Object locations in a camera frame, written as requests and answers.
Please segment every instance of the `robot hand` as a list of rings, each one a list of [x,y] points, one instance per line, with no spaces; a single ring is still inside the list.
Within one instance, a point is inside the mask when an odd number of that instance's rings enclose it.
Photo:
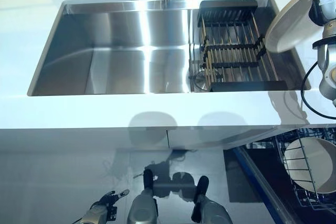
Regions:
[[[81,218],[80,224],[106,224],[107,221],[115,221],[117,217],[117,207],[113,204],[122,197],[125,197],[130,191],[127,189],[119,194],[115,191],[106,193],[99,201],[92,204],[90,209]]]

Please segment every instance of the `floor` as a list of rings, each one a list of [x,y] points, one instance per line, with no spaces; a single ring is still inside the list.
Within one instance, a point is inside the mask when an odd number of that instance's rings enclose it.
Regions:
[[[72,223],[109,190],[129,189],[115,223],[126,223],[133,199],[150,168],[159,223],[193,223],[193,192],[209,177],[208,198],[223,205],[233,223],[274,223],[262,202],[230,202],[223,150],[121,151],[69,154],[0,154],[1,223]]]

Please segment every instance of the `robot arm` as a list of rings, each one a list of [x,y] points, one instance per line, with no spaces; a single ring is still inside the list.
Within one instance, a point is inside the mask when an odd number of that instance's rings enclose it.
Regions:
[[[336,106],[336,0],[313,0],[310,19],[324,26],[322,39],[313,44],[323,77],[320,92]]]
[[[106,193],[99,201],[92,204],[90,209],[81,218],[80,224],[106,224],[115,221],[117,207],[113,206],[119,199],[125,197],[130,191],[127,189],[115,195],[115,191]]]

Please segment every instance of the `dishwasher rack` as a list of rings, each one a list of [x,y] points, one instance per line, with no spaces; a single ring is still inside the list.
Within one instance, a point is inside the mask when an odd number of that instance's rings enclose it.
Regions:
[[[287,172],[289,171],[285,157],[285,150],[288,145],[295,141],[300,141],[300,147],[302,148],[301,138],[303,137],[318,137],[324,140],[330,141],[333,144],[336,144],[336,128],[321,128],[321,129],[299,129],[290,131],[278,136],[273,137],[274,146],[278,151],[279,158],[283,163]],[[307,169],[309,170],[309,163],[307,161],[307,157],[304,151],[303,159],[306,162]],[[313,184],[314,192],[308,191],[300,187],[295,183],[295,180],[290,178],[292,187],[295,192],[295,196],[301,207],[311,207],[313,210],[335,210],[336,209],[336,193],[332,194],[319,194],[316,191],[316,187],[314,181],[312,179],[311,173],[309,171],[310,179],[309,182]]]
[[[206,90],[287,90],[265,48],[256,8],[252,0],[201,2],[198,26]]]

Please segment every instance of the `cable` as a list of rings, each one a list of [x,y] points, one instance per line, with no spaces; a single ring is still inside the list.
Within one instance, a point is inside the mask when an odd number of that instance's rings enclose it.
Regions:
[[[71,224],[75,224],[76,222],[80,221],[82,218],[79,218],[78,220],[74,221],[73,223]]]
[[[305,103],[305,105],[312,111],[312,112],[314,112],[315,114],[317,114],[317,115],[319,115],[319,116],[321,116],[321,117],[323,117],[323,118],[328,118],[328,119],[334,119],[334,120],[336,120],[336,117],[335,116],[329,116],[329,115],[324,115],[324,114],[322,114],[322,113],[320,113],[320,112],[318,112],[318,111],[316,111],[315,109],[313,109],[310,105],[309,105],[309,103],[306,101],[306,99],[305,99],[305,85],[306,85],[306,80],[307,80],[307,78],[308,78],[308,75],[310,74],[310,72],[314,69],[314,67],[316,67],[316,65],[317,65],[317,61],[314,63],[314,65],[308,70],[308,72],[306,73],[306,75],[305,75],[305,77],[304,77],[304,79],[303,79],[303,81],[302,81],[302,84],[301,84],[301,98],[302,98],[302,100],[303,100],[303,102]]]

